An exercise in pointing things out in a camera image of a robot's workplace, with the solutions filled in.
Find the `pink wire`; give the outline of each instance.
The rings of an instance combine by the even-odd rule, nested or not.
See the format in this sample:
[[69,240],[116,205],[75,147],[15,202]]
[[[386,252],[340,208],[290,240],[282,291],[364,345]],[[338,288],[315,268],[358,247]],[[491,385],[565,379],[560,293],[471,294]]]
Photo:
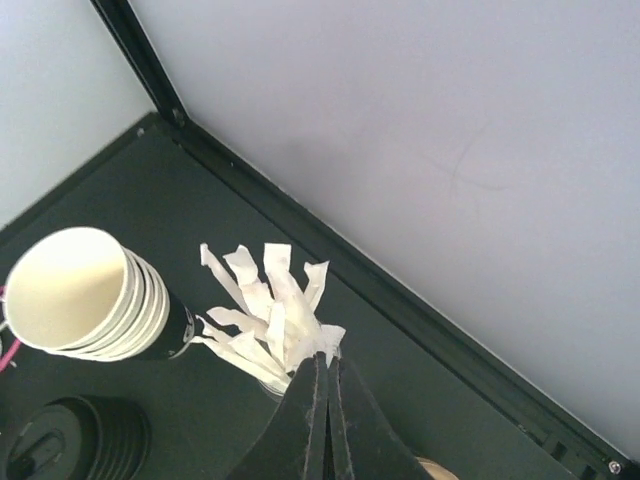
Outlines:
[[[2,297],[3,295],[4,295],[4,285],[0,286],[0,297]],[[0,373],[2,373],[4,369],[7,368],[7,365],[11,363],[11,359],[14,357],[14,355],[20,348],[20,345],[21,345],[20,340],[16,338],[13,341],[13,344],[11,345],[11,347],[9,347],[9,350],[7,351],[6,355],[2,357],[2,359],[0,359]]]

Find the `white wall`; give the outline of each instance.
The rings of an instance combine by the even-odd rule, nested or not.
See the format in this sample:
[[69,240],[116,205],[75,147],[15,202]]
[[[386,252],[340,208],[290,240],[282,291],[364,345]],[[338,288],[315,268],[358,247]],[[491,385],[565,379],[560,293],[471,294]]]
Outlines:
[[0,1],[0,228],[152,104],[88,0]]
[[134,6],[198,122],[640,458],[640,3]]

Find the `white paper wrapper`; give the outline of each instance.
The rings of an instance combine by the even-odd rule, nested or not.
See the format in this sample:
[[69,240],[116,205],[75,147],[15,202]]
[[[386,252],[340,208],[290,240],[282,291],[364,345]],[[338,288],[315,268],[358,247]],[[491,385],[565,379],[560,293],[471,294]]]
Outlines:
[[242,310],[214,307],[207,314],[215,324],[236,326],[241,333],[231,337],[198,317],[204,330],[194,343],[206,345],[220,358],[280,393],[289,385],[288,374],[295,372],[305,358],[322,351],[327,366],[331,364],[345,330],[321,325],[314,313],[324,293],[329,262],[305,264],[308,283],[303,293],[289,273],[291,245],[265,244],[263,264],[271,288],[260,280],[257,264],[242,245],[223,257],[235,281],[206,244],[201,245],[200,256],[202,265],[211,269]]

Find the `brown round object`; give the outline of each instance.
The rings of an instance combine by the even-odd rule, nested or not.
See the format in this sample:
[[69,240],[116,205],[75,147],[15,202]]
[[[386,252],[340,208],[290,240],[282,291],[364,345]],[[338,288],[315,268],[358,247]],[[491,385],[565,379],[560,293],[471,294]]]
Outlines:
[[437,463],[427,460],[426,458],[417,458],[420,465],[433,477],[433,480],[460,480],[449,470],[446,470]]

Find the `black table surface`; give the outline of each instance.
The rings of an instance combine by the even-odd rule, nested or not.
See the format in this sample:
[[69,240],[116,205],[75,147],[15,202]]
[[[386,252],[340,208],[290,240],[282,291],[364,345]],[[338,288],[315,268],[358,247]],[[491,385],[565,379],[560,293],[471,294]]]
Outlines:
[[[73,225],[111,232],[201,314],[235,305],[200,266],[200,243],[217,255],[243,244],[256,259],[265,242],[291,243],[155,127],[0,247],[0,273],[6,278],[44,235]],[[298,277],[303,262],[331,260],[312,258],[304,245],[293,247],[292,273]],[[343,355],[356,363],[392,427],[416,453],[463,480],[574,478],[331,274],[317,314],[346,328]],[[27,347],[15,361],[17,368],[0,374],[3,457],[21,422],[44,403],[83,393],[123,396],[147,411],[153,427],[140,480],[224,478],[276,408],[253,378],[202,345],[165,362],[94,363]]]

